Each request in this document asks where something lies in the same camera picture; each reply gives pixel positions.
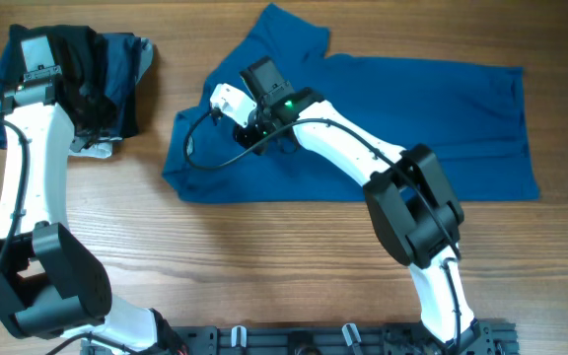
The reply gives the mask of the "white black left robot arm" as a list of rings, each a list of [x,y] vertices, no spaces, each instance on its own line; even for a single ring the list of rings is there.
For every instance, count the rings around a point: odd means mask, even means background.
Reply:
[[[62,74],[6,88],[7,153],[0,198],[0,321],[16,338],[83,338],[114,354],[181,354],[154,309],[116,297],[101,262],[70,232],[66,178],[76,130],[103,106]]]

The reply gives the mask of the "blue polo shirt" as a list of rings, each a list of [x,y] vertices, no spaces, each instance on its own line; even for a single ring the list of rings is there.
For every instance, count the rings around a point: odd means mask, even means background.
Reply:
[[[196,203],[360,201],[361,187],[323,157],[272,143],[258,156],[234,140],[230,118],[207,116],[215,86],[271,58],[296,89],[323,94],[348,120],[386,142],[425,144],[462,201],[534,200],[523,71],[461,62],[329,54],[329,32],[267,6],[241,44],[207,77],[198,106],[178,113],[163,169]]]

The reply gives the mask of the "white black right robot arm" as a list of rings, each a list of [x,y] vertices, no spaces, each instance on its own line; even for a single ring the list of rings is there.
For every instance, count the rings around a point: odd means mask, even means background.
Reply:
[[[240,93],[223,113],[236,123],[238,140],[248,149],[258,150],[268,138],[284,135],[357,182],[379,242],[409,269],[423,327],[447,351],[460,353],[475,340],[476,318],[459,272],[464,215],[428,147],[388,143],[312,90],[269,104]]]

